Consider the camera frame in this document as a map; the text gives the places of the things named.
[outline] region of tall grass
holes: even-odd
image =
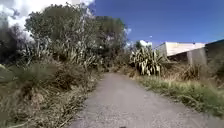
[[[64,126],[94,89],[98,73],[59,62],[33,62],[0,71],[0,127]]]
[[[224,116],[224,90],[199,82],[176,82],[157,77],[144,77],[140,82],[148,89],[181,101],[199,112]]]

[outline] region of cloud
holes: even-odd
[[[131,33],[132,29],[131,28],[127,28],[127,29],[124,29],[124,31],[125,31],[125,33],[127,35],[129,35]]]
[[[9,26],[19,24],[24,28],[25,20],[31,12],[42,11],[51,4],[80,4],[90,5],[94,0],[1,0],[0,12],[8,15]]]
[[[140,40],[140,43],[141,43],[141,45],[143,45],[143,46],[151,46],[151,45],[152,45],[152,42],[146,42],[146,41],[144,41],[144,40]]]

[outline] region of green grass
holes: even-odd
[[[199,112],[210,113],[221,118],[224,116],[223,90],[199,82],[176,82],[156,77],[144,77],[140,82],[148,90],[171,97]]]
[[[99,77],[58,62],[0,69],[0,127],[59,128],[74,117]]]

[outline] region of building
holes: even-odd
[[[203,43],[165,42],[157,46],[155,49],[165,56],[172,56],[203,47],[205,47],[205,44]]]

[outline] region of grass verge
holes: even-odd
[[[1,128],[66,127],[95,88],[99,73],[38,62],[0,69]]]
[[[199,112],[210,113],[223,118],[224,91],[198,82],[176,82],[157,77],[143,77],[139,81],[147,90],[181,101]]]

